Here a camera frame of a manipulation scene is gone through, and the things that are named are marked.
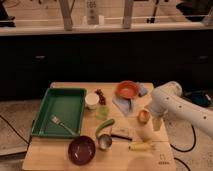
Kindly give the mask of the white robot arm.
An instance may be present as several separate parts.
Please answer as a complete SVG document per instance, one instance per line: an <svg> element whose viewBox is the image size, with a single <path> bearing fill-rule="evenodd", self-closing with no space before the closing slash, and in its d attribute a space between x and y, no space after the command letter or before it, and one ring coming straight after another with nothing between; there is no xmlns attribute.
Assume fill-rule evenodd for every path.
<svg viewBox="0 0 213 171"><path fill-rule="evenodd" d="M153 117L159 119L166 111L174 113L213 138L213 111L184 100L182 87L176 81L154 88L147 108Z"/></svg>

